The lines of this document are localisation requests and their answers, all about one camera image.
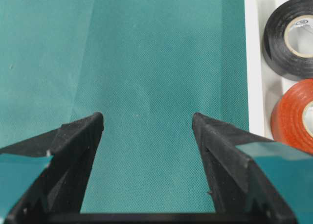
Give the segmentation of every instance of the tape roll core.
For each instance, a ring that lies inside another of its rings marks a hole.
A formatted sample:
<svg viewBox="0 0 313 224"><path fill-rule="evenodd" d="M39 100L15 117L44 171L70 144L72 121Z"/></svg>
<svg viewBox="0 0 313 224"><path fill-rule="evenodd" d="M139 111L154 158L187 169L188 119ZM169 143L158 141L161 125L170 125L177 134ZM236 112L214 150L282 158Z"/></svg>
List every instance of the tape roll core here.
<svg viewBox="0 0 313 224"><path fill-rule="evenodd" d="M313 79L295 84L277 102L271 115L274 140L313 153L313 116L310 114L313 114Z"/></svg>

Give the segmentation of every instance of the green tablecloth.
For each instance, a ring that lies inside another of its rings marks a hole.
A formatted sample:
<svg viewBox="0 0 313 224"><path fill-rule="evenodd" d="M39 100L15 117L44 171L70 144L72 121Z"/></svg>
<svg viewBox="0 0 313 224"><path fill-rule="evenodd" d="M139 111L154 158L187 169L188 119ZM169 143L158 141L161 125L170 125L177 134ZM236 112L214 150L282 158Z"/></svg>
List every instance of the green tablecloth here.
<svg viewBox="0 0 313 224"><path fill-rule="evenodd" d="M244 0L0 0L1 146L105 116L82 212L214 212L192 114L248 129Z"/></svg>

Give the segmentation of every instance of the tape roll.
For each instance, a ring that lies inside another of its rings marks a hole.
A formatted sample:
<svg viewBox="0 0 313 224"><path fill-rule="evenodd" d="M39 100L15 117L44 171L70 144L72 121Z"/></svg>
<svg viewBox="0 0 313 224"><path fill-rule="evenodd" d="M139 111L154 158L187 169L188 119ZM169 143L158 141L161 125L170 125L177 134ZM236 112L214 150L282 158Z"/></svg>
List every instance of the tape roll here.
<svg viewBox="0 0 313 224"><path fill-rule="evenodd" d="M313 79L300 81L283 95L270 124L275 141L313 153Z"/></svg>
<svg viewBox="0 0 313 224"><path fill-rule="evenodd" d="M313 54L297 52L289 43L289 32L297 27L313 28L313 0L289 0L267 21L263 55L272 70L290 79L313 78Z"/></svg>

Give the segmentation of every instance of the teal tape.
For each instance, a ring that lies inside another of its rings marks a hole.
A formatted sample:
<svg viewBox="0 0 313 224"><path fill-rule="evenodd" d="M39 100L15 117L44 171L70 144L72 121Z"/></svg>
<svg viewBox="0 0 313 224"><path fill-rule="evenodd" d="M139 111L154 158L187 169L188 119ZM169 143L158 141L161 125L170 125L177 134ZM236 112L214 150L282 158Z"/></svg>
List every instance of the teal tape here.
<svg viewBox="0 0 313 224"><path fill-rule="evenodd" d="M0 224L52 157L0 155Z"/></svg>
<svg viewBox="0 0 313 224"><path fill-rule="evenodd" d="M313 157L279 142L254 142L237 148L255 160L299 223L312 223Z"/></svg>

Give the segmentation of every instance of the white surface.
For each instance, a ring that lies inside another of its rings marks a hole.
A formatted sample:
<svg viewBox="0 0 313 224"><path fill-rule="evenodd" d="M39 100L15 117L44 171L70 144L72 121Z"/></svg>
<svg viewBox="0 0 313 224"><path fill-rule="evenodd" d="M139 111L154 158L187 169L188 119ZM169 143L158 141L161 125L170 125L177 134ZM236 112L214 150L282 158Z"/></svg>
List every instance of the white surface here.
<svg viewBox="0 0 313 224"><path fill-rule="evenodd" d="M280 97L296 82L272 71L261 53L266 22L288 0L245 0L249 130L272 138L270 115Z"/></svg>

